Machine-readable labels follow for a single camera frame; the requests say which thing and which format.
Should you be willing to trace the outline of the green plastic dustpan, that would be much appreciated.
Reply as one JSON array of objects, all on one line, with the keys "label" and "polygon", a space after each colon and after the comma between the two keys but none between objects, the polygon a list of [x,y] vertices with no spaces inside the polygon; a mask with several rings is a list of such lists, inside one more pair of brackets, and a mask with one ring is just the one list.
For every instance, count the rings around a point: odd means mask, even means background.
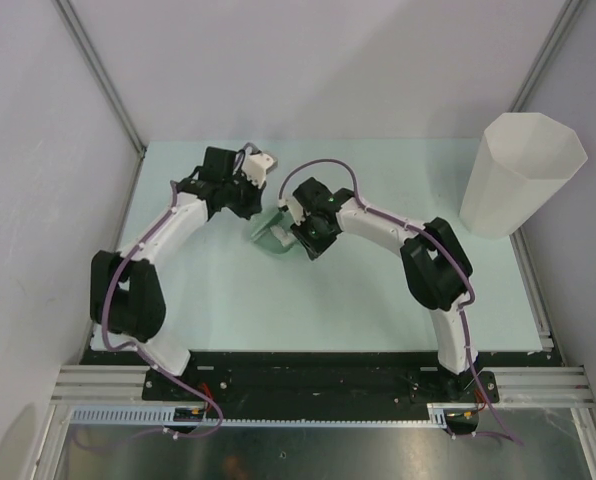
[{"label": "green plastic dustpan", "polygon": [[[293,224],[292,220],[284,212],[282,212],[282,214],[283,214],[283,217],[278,222],[277,225],[281,226],[282,228],[284,228],[287,231],[290,231],[290,226]],[[256,245],[257,247],[259,247],[260,249],[266,251],[267,253],[274,254],[274,255],[281,255],[281,254],[285,254],[289,250],[291,250],[298,243],[298,240],[295,237],[295,242],[292,245],[283,248],[280,245],[280,243],[276,240],[276,238],[272,235],[271,230],[270,230],[269,233],[266,233],[265,235],[263,235],[257,242],[252,242],[252,243],[254,245]]]}]

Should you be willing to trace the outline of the green hand brush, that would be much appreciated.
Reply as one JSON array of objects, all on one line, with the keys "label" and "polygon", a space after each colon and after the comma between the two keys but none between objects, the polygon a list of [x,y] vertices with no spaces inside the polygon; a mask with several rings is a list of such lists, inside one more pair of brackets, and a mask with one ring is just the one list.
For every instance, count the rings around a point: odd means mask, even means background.
[{"label": "green hand brush", "polygon": [[263,235],[269,233],[271,228],[278,224],[283,214],[279,210],[267,210],[256,216],[252,220],[252,226],[249,232],[249,240],[257,242]]}]

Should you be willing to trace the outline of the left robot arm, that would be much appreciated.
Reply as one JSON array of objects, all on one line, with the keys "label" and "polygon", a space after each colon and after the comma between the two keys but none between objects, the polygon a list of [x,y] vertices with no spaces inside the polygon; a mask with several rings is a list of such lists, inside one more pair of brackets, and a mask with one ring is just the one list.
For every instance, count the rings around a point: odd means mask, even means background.
[{"label": "left robot arm", "polygon": [[165,263],[189,237],[223,209],[250,219],[277,161],[247,143],[238,151],[209,147],[201,165],[170,184],[160,216],[117,251],[98,251],[91,261],[90,317],[106,350],[133,349],[167,372],[164,387],[175,398],[192,397],[199,376],[187,368],[191,354],[166,327],[167,307],[159,278]]}]

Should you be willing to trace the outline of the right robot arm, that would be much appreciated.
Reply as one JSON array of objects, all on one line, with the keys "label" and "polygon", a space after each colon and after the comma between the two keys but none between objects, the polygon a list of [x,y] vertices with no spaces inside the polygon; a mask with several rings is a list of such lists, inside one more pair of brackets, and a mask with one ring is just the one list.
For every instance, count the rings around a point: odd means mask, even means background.
[{"label": "right robot arm", "polygon": [[366,202],[356,190],[332,192],[313,177],[278,206],[292,219],[290,231],[312,260],[341,234],[370,241],[397,255],[412,297],[431,315],[438,347],[439,386],[451,401],[475,389],[477,350],[472,346],[465,309],[475,301],[473,267],[451,225],[437,217],[413,222]]}]

